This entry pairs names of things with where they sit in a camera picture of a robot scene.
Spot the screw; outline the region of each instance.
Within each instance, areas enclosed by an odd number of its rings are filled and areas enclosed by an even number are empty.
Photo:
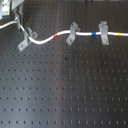
[[[15,21],[17,21],[17,17],[15,17]]]
[[[71,42],[72,40],[71,40],[71,39],[69,39],[68,41],[69,41],[69,42]]]
[[[107,39],[105,39],[104,41],[105,41],[105,43],[107,43],[107,42],[108,42],[108,40],[107,40]]]
[[[20,47],[22,48],[23,47],[23,44],[20,44]]]

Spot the white cable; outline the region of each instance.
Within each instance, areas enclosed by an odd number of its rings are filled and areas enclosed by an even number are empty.
[[[60,36],[60,35],[69,34],[69,33],[70,33],[70,30],[65,30],[62,32],[58,32],[57,35]]]
[[[108,35],[117,36],[116,32],[108,32]],[[128,33],[120,33],[120,36],[128,36]]]
[[[7,26],[9,26],[11,24],[16,24],[16,23],[17,23],[16,21],[8,22],[7,24],[4,24],[4,25],[0,26],[0,29],[5,28],[5,27],[7,27]]]
[[[48,39],[43,40],[43,41],[37,41],[37,40],[34,40],[34,39],[32,39],[31,37],[29,37],[29,40],[30,40],[31,42],[33,42],[34,44],[45,44],[45,43],[47,43],[48,41],[50,41],[50,40],[52,40],[52,39],[53,39],[53,36],[51,36],[51,37],[49,37]]]

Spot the metal clamp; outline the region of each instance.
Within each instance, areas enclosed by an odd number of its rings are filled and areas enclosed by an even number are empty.
[[[18,7],[14,8],[15,20],[17,21],[17,28],[20,30],[20,26],[23,25],[23,6],[21,3]]]
[[[109,40],[108,40],[108,25],[106,21],[101,21],[99,24],[99,29],[101,32],[101,40],[103,45],[109,45]]]
[[[32,30],[28,27],[28,33],[24,30],[24,41],[22,41],[19,45],[18,48],[20,50],[20,52],[22,52],[25,48],[27,48],[32,42],[29,41],[28,36],[32,37],[33,39],[37,38],[37,33],[34,31],[32,32]]]
[[[79,32],[80,28],[78,28],[78,25],[73,22],[72,25],[70,26],[70,35],[67,38],[66,42],[71,46],[72,43],[74,42],[76,38],[76,32]]]

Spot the black metal table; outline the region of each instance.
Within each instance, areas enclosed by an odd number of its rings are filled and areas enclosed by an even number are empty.
[[[43,40],[69,30],[128,32],[127,2],[26,0],[24,26]],[[22,53],[16,25],[0,30],[1,128],[127,128],[128,37],[78,36],[70,47],[64,35],[31,44]]]

